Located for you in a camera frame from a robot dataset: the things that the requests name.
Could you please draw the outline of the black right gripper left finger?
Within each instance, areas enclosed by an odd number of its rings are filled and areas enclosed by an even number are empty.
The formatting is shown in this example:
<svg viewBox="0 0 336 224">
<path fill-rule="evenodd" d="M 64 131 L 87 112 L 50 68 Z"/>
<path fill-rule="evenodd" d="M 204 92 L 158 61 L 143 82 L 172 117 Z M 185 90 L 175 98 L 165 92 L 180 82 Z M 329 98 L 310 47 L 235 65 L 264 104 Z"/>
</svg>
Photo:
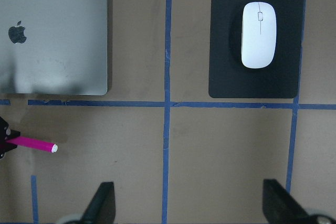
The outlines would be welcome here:
<svg viewBox="0 0 336 224">
<path fill-rule="evenodd" d="M 115 203 L 114 183 L 101 183 L 79 223 L 114 223 Z"/>
</svg>

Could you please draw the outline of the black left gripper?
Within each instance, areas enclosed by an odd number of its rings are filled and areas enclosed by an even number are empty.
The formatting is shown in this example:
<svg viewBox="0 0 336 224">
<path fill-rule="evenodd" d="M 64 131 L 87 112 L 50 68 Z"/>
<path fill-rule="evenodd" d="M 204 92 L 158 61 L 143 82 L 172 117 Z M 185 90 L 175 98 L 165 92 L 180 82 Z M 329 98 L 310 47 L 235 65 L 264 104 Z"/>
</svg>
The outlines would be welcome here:
<svg viewBox="0 0 336 224">
<path fill-rule="evenodd" d="M 17 148 L 17 145 L 10 142 L 20 136 L 20 131 L 11 130 L 9 124 L 1 118 L 1 159 L 9 151 Z"/>
</svg>

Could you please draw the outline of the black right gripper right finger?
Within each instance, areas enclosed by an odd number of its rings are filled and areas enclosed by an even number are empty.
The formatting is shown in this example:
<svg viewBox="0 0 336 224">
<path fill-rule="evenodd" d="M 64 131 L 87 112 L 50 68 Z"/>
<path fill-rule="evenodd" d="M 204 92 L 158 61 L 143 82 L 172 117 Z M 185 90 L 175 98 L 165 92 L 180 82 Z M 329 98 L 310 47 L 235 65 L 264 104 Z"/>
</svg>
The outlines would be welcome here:
<svg viewBox="0 0 336 224">
<path fill-rule="evenodd" d="M 276 179 L 264 179 L 263 214 L 268 223 L 303 223 L 309 214 Z"/>
</svg>

